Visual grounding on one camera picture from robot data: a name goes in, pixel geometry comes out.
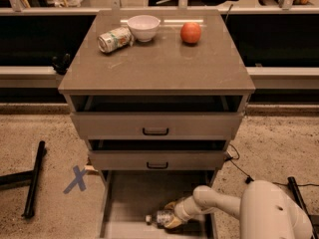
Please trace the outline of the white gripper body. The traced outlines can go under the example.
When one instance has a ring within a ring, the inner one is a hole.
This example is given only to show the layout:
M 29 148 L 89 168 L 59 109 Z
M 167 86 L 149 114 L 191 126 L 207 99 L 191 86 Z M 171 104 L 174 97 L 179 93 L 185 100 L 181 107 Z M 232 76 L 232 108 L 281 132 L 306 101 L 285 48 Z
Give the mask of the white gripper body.
M 188 221 L 199 214 L 199 207 L 192 196 L 181 198 L 174 206 L 174 215 L 181 221 Z

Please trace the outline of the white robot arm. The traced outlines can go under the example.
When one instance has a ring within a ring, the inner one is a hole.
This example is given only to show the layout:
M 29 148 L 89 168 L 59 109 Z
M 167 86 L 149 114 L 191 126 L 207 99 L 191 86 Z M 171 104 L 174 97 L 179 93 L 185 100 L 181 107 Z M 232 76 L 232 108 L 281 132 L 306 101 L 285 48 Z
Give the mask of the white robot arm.
M 172 218 L 164 225 L 175 228 L 214 208 L 239 220 L 240 239 L 311 239 L 310 218 L 281 188 L 255 180 L 240 198 L 218 193 L 206 185 L 198 186 L 192 196 L 166 206 Z

